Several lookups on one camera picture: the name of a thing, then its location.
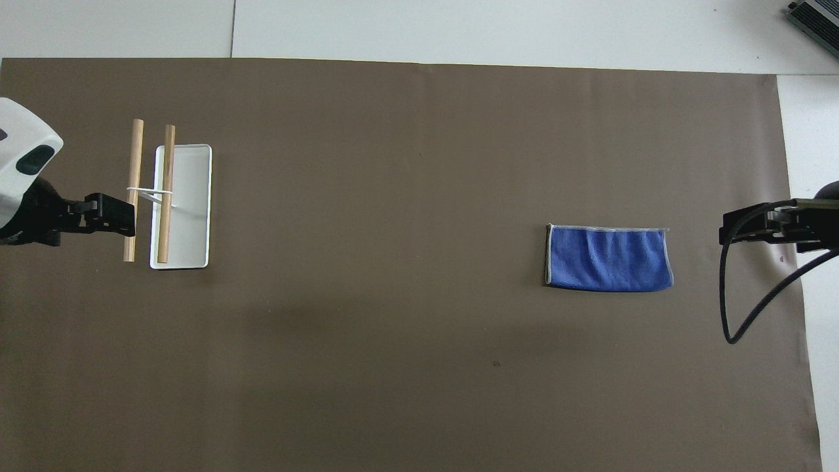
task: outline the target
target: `black vent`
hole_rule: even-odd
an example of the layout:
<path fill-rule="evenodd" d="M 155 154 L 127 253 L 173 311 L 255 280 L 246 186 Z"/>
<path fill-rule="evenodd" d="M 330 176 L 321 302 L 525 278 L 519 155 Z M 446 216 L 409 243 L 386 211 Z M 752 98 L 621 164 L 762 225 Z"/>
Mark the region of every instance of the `black vent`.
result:
<path fill-rule="evenodd" d="M 808 3 L 802 3 L 791 12 L 790 17 L 798 20 L 805 32 L 814 39 L 820 39 L 834 50 L 839 50 L 839 27 L 827 19 Z"/>
<path fill-rule="evenodd" d="M 816 0 L 825 10 L 839 18 L 839 0 Z"/>

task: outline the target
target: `looped black cable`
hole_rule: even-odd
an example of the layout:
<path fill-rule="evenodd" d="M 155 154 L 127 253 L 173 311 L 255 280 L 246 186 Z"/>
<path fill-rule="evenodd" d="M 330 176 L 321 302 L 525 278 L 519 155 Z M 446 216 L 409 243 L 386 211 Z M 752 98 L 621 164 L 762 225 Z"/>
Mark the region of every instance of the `looped black cable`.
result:
<path fill-rule="evenodd" d="M 818 265 L 824 264 L 828 260 L 833 259 L 839 255 L 839 249 L 831 249 L 825 254 L 813 259 L 812 261 L 808 262 L 805 265 L 802 265 L 798 270 L 793 272 L 792 274 L 787 275 L 781 282 L 778 283 L 769 293 L 764 296 L 760 302 L 755 305 L 752 311 L 748 314 L 743 324 L 740 325 L 740 328 L 734 333 L 734 336 L 731 335 L 730 328 L 728 327 L 728 317 L 726 314 L 726 259 L 728 257 L 728 249 L 731 246 L 732 240 L 740 231 L 740 229 L 752 218 L 758 216 L 763 212 L 767 212 L 777 207 L 787 207 L 787 206 L 794 206 L 795 200 L 781 200 L 779 202 L 773 203 L 766 203 L 753 209 L 751 212 L 746 213 L 740 219 L 737 220 L 736 223 L 732 225 L 732 228 L 726 234 L 725 239 L 722 242 L 722 252 L 720 253 L 720 318 L 722 319 L 722 333 L 726 337 L 726 341 L 729 344 L 734 344 L 743 337 L 746 333 L 746 330 L 749 326 L 752 325 L 754 319 L 758 317 L 760 312 L 789 284 L 796 281 L 799 277 L 806 274 L 807 272 L 815 269 Z"/>

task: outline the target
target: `wooden stick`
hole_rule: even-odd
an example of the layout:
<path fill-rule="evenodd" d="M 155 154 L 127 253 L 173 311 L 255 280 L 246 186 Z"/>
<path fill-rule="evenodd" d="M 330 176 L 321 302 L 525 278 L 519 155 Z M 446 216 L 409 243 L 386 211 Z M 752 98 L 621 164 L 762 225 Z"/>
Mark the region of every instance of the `wooden stick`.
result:
<path fill-rule="evenodd" d="M 175 126 L 166 125 L 163 151 L 163 188 L 172 191 L 172 175 L 175 171 Z M 169 262 L 169 226 L 172 221 L 172 194 L 164 193 L 160 198 L 160 225 L 158 231 L 158 264 Z"/>
<path fill-rule="evenodd" d="M 143 120 L 135 118 L 131 129 L 131 161 L 128 164 L 128 186 L 140 186 L 140 164 L 143 158 Z M 137 191 L 128 191 L 128 203 L 134 206 L 134 228 L 137 228 Z M 125 238 L 122 261 L 134 262 L 136 239 Z"/>

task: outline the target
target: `folded blue towel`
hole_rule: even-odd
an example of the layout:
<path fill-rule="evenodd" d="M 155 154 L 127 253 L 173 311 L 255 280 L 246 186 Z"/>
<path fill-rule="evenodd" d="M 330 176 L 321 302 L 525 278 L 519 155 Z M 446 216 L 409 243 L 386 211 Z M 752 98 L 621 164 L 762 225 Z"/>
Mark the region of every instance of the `folded blue towel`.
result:
<path fill-rule="evenodd" d="M 548 225 L 545 282 L 588 291 L 659 291 L 673 285 L 662 228 Z"/>

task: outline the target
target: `white tile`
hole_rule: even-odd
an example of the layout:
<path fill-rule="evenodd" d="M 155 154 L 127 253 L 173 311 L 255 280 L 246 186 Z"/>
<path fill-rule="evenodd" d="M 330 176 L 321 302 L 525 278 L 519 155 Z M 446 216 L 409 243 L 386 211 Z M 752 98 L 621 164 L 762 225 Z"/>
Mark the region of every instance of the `white tile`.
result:
<path fill-rule="evenodd" d="M 228 57 L 233 0 L 3 0 L 0 57 Z"/>
<path fill-rule="evenodd" d="M 233 55 L 836 74 L 787 0 L 239 0 Z"/>
<path fill-rule="evenodd" d="M 778 77 L 789 189 L 810 198 L 839 181 L 839 76 Z M 804 254 L 799 265 L 817 254 Z M 839 260 L 813 269 L 804 288 L 810 372 L 825 472 L 839 470 Z"/>

